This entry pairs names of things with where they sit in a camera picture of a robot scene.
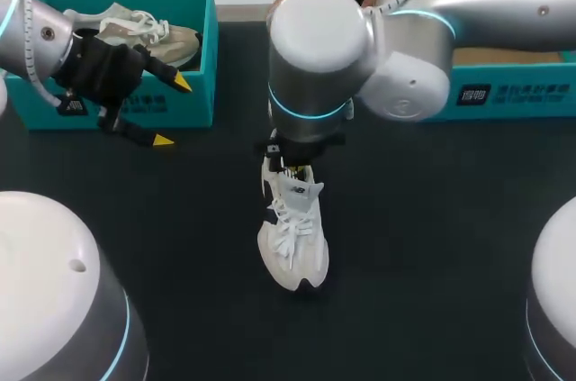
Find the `white sneaker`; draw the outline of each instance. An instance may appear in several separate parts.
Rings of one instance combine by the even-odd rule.
[[[180,69],[200,64],[202,35],[191,28],[156,20],[148,12],[130,10],[117,3],[101,14],[80,14],[68,9],[74,30],[95,30],[96,37],[109,45],[144,46],[152,57]]]
[[[320,216],[319,194],[311,167],[305,181],[271,170],[275,159],[262,164],[262,191],[266,203],[258,247],[268,271],[290,291],[319,287],[328,273],[329,252]]]

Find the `black table surface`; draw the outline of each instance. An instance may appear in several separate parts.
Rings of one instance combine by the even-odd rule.
[[[360,104],[315,166],[330,271],[285,293],[257,249],[262,23],[222,24],[215,123],[172,150],[0,120],[0,190],[90,227],[145,323],[149,381],[525,380],[532,249],[576,195],[576,122],[399,124]]]

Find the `cyan led ring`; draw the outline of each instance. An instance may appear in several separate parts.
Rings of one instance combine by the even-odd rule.
[[[12,16],[14,15],[14,12],[16,11],[16,6],[18,5],[18,1],[19,0],[12,0],[10,2],[10,5],[8,6],[8,10],[6,11],[6,16],[2,20],[2,23],[0,23],[0,38],[2,38],[2,35],[6,31],[6,28],[8,27],[8,24],[10,23],[10,20],[12,19]]]
[[[556,371],[554,369],[552,369],[552,367],[548,364],[548,362],[546,361],[546,359],[542,355],[542,352],[540,352],[538,345],[536,345],[536,341],[534,340],[534,336],[532,335],[532,330],[530,329],[530,323],[528,322],[528,301],[527,300],[526,300],[526,326],[528,328],[528,334],[530,336],[530,340],[532,341],[532,344],[534,345],[534,348],[535,348],[536,352],[538,353],[538,357],[540,357],[540,359],[544,362],[546,367],[548,367],[548,370],[550,370],[550,372],[554,376],[556,376],[556,379],[558,381],[563,381],[563,379],[560,378],[560,376],[556,373]]]
[[[452,35],[454,36],[454,38],[456,38],[455,28],[452,26],[452,24],[449,21],[447,21],[445,18],[443,18],[439,14],[433,14],[431,12],[425,12],[423,10],[399,10],[397,12],[391,13],[390,16],[395,15],[395,14],[417,14],[419,16],[425,16],[427,18],[436,19],[437,21],[440,21],[446,27],[448,27],[450,29],[450,31],[452,32]]]
[[[270,87],[270,84],[268,84],[268,91],[270,92],[270,97],[272,97],[272,100],[274,100],[274,103],[280,109],[282,109],[285,113],[288,113],[292,117],[301,118],[303,120],[322,120],[324,118],[329,118],[332,115],[335,115],[335,114],[339,113],[340,111],[342,111],[342,109],[344,108],[344,106],[346,106],[346,103],[347,103],[347,101],[346,101],[341,106],[339,106],[337,109],[335,109],[334,111],[331,111],[329,113],[324,113],[322,115],[304,115],[302,113],[295,113],[294,111],[289,110],[283,104],[281,104],[280,101],[276,98],[274,91],[272,90],[272,87]]]
[[[104,376],[100,378],[100,381],[107,381],[107,379],[110,378],[113,371],[116,369],[116,366],[118,366],[118,362],[120,361],[122,353],[124,352],[124,348],[126,347],[126,341],[128,340],[128,331],[130,330],[130,302],[128,301],[126,291],[124,291],[124,299],[126,300],[126,327],[124,328],[124,337],[122,338],[122,342],[120,344],[120,347],[118,348],[118,353],[116,354],[116,357],[114,358],[112,364],[110,365]]]

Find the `robotic arm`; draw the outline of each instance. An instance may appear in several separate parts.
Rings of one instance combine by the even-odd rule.
[[[66,16],[37,0],[0,0],[0,20],[0,68],[28,79],[55,112],[82,96],[101,106],[98,124],[103,131],[145,146],[169,141],[123,120],[120,110],[140,85],[144,70],[178,91],[190,91],[177,69],[150,57],[143,47],[83,39],[73,33]],[[49,77],[66,88],[65,99],[44,89],[42,82]],[[5,103],[5,82],[0,79],[0,114]]]
[[[289,141],[322,143],[358,97],[419,121],[450,92],[455,48],[576,49],[576,0],[283,0],[270,26],[270,114]]]

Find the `cardboard box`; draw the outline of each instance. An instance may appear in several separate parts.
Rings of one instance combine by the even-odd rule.
[[[99,14],[117,2],[132,10],[143,10],[173,25],[203,34],[202,62],[197,71],[183,72],[193,92],[182,94],[144,72],[140,87],[125,101],[122,115],[147,128],[191,128],[212,125],[218,20],[214,0],[41,0],[63,12],[68,8],[84,14]],[[87,115],[61,116],[46,104],[33,87],[15,76],[6,78],[8,95],[24,125],[30,130],[96,129],[99,107],[84,101]],[[64,91],[53,80],[46,88],[54,95]]]
[[[576,116],[574,75],[555,52],[460,49],[448,103],[429,120]]]

